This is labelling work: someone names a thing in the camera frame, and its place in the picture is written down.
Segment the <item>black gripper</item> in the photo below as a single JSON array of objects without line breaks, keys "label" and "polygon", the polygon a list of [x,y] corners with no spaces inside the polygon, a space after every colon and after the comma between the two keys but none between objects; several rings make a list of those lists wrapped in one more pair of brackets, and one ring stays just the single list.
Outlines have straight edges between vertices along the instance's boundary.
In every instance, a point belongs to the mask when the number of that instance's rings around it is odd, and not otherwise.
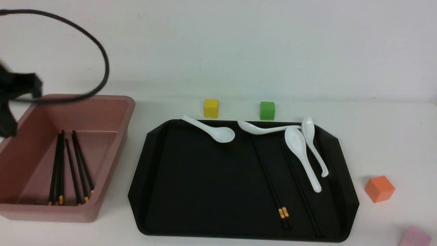
[{"label": "black gripper", "polygon": [[35,73],[12,73],[0,66],[0,135],[2,138],[17,135],[17,120],[10,111],[9,102],[22,95],[32,99],[42,96],[42,82]]}]

